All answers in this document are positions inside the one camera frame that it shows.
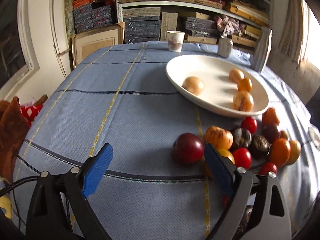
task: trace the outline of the folded cloth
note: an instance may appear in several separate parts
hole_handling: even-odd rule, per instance
[[[20,111],[17,97],[13,98],[11,103],[1,101],[0,109],[4,110],[0,119],[0,175],[12,182],[15,164],[12,156],[18,154],[29,125]]]
[[[217,29],[219,32],[222,32],[222,37],[226,38],[229,35],[238,33],[242,36],[242,31],[239,27],[239,21],[233,18],[229,18],[226,15],[216,15],[214,20],[217,22]]]

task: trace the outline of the blue gripper pad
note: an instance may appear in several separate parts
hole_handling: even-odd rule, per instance
[[[204,159],[217,181],[220,190],[228,197],[233,195],[233,180],[232,176],[223,164],[219,152],[212,146],[212,144],[206,144],[204,148]]]
[[[84,176],[82,194],[85,198],[88,198],[89,195],[96,191],[104,173],[108,169],[113,158],[112,146],[106,143],[95,158],[95,162]]]

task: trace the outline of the red tomato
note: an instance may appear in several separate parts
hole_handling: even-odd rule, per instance
[[[230,200],[230,198],[227,195],[224,195],[223,199],[222,199],[222,206],[226,207],[229,203],[229,200]]]
[[[270,172],[270,171],[273,171],[275,174],[278,173],[277,166],[275,164],[273,164],[272,162],[267,162],[261,167],[258,174],[266,176],[268,174],[268,172]]]
[[[258,128],[257,121],[252,117],[246,117],[241,123],[241,128],[247,129],[251,134],[254,134]]]
[[[243,167],[246,170],[250,168],[251,165],[251,154],[247,148],[239,148],[232,153],[235,159],[235,166]]]

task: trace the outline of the window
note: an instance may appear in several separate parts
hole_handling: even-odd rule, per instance
[[[319,39],[320,39],[320,24],[314,16],[313,12],[308,8],[308,40],[305,53],[305,60],[312,63],[320,69],[320,55],[319,55]]]
[[[19,39],[17,6],[18,0],[10,0],[0,14],[0,88],[26,65]]]
[[[30,33],[28,0],[10,0],[0,12],[0,98],[12,97],[38,69]]]

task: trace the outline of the small container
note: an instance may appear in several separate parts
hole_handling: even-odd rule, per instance
[[[271,37],[272,30],[267,27],[262,27],[262,35],[257,43],[250,65],[253,70],[262,72],[263,68],[267,64],[271,51]]]
[[[169,51],[181,52],[184,35],[184,32],[167,31]]]
[[[231,39],[221,37],[219,39],[218,55],[221,57],[229,57],[233,48]]]

